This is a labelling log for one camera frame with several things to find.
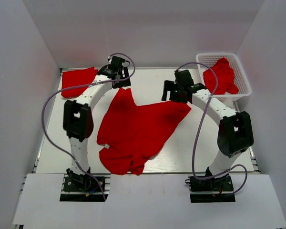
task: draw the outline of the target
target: gray wall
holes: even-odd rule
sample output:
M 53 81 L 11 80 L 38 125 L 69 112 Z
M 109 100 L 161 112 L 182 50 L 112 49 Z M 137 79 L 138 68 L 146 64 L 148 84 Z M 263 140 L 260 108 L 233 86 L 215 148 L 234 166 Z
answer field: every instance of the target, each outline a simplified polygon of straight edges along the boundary
M 200 52 L 236 52 L 264 0 L 24 0 L 61 68 L 177 66 Z
M 251 115 L 258 165 L 286 218 L 286 1 L 265 1 L 237 55 L 253 91 L 240 107 Z
M 0 0 L 0 229 L 9 228 L 58 67 L 21 0 Z

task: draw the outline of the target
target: plastic laundry basket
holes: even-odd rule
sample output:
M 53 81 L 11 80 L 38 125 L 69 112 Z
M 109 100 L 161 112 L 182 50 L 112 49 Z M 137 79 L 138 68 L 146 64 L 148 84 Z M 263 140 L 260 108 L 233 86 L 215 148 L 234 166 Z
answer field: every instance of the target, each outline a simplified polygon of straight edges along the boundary
M 233 68 L 234 70 L 234 83 L 238 87 L 239 91 L 237 94 L 230 94 L 230 93 L 225 93 L 223 95 L 218 94 L 214 95 L 217 99 L 221 101 L 226 101 L 226 100 L 232 100 L 236 101 L 240 99 L 241 97 L 244 96 L 249 96 L 251 94 L 251 87 L 249 85 L 249 82 L 247 80 L 246 74 L 238 60 L 238 57 L 233 54 L 233 53 L 201 53 L 196 55 L 196 60 L 197 62 L 203 63 L 208 67 L 213 67 L 216 62 L 225 57 L 229 63 L 230 67 Z M 204 71 L 207 70 L 206 67 L 202 65 L 198 65 L 198 71 L 200 74 L 200 78 L 202 83 L 204 84 Z

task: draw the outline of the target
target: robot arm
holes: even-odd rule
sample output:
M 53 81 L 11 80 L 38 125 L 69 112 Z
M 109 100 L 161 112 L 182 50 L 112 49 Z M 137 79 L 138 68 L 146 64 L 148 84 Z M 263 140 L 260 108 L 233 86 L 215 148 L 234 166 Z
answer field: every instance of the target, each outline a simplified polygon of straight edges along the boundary
M 194 84 L 188 70 L 175 71 L 175 81 L 165 81 L 162 100 L 166 101 L 170 92 L 170 100 L 180 103 L 190 102 L 204 110 L 211 93 L 201 84 Z M 217 145 L 218 153 L 213 163 L 207 168 L 206 176 L 217 175 L 230 169 L 235 160 L 253 144 L 253 133 L 250 116 L 247 112 L 236 112 L 216 98 L 212 98 L 207 114 L 219 126 Z M 199 191 L 209 191 L 216 188 L 218 180 L 223 180 L 227 174 L 222 174 L 203 182 L 190 177 L 191 182 L 198 184 Z
M 113 79 L 123 79 L 129 76 L 125 67 L 126 60 L 113 56 L 109 64 L 101 68 L 95 77 L 94 83 Z M 78 160 L 84 171 L 90 172 L 88 163 L 88 138 L 93 131 L 92 110 L 103 95 L 112 88 L 130 86 L 130 80 L 118 83 L 102 83 L 88 87 L 75 100 L 67 100 L 64 105 L 63 129 L 71 144 L 71 153 Z M 84 173 L 72 159 L 71 168 L 67 169 L 69 177 L 84 185 Z

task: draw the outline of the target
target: folded red cloth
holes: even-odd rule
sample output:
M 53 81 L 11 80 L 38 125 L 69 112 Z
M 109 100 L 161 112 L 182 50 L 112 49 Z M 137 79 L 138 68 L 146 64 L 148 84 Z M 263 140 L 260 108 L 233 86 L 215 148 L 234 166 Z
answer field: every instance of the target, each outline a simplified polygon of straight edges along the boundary
M 218 78 L 218 87 L 215 94 L 237 94 L 238 88 L 234 84 L 234 70 L 230 68 L 229 61 L 226 58 L 219 59 L 212 67 Z M 204 83 L 206 88 L 212 92 L 216 86 L 216 80 L 211 70 L 204 72 Z
M 82 69 L 82 70 L 74 70 L 64 72 L 62 74 L 62 87 L 67 88 L 72 86 L 84 85 L 88 83 L 92 83 L 95 79 L 98 70 L 94 67 Z M 62 97 L 69 99 L 80 96 L 88 87 L 81 87 L 76 89 L 70 89 L 63 91 L 61 93 Z
M 98 132 L 97 143 L 110 145 L 100 151 L 102 164 L 114 174 L 141 174 L 190 110 L 171 101 L 137 106 L 130 89 L 119 89 Z

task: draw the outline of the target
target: basket rim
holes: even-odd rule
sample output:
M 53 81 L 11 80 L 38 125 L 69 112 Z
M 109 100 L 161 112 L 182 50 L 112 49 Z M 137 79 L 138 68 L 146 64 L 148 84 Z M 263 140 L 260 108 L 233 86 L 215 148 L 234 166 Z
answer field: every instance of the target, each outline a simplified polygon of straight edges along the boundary
M 247 87 L 247 91 L 244 94 L 216 94 L 216 95 L 213 95 L 213 97 L 215 97 L 215 98 L 218 98 L 218 97 L 220 97 L 220 98 L 232 98 L 232 97 L 240 98 L 240 97 L 251 95 L 252 90 L 251 90 L 251 86 L 249 84 L 249 81 L 247 79 L 247 75 L 244 72 L 244 69 L 243 69 L 243 67 L 242 67 L 242 65 L 241 65 L 237 55 L 235 55 L 234 53 L 231 53 L 231 52 L 206 52 L 206 53 L 199 53 L 199 54 L 196 55 L 196 61 L 199 62 L 198 58 L 201 57 L 201 56 L 214 56 L 214 55 L 231 55 L 231 56 L 234 57 L 234 59 L 236 61 L 236 64 L 239 67 L 239 71 L 241 73 L 241 76 L 242 76 L 242 78 L 243 78 L 243 80 L 245 82 L 245 85 Z M 198 71 L 199 71 L 200 79 L 201 79 L 203 85 L 205 85 L 203 72 L 202 72 L 202 69 L 201 69 L 201 65 L 199 65 L 199 64 L 198 64 Z

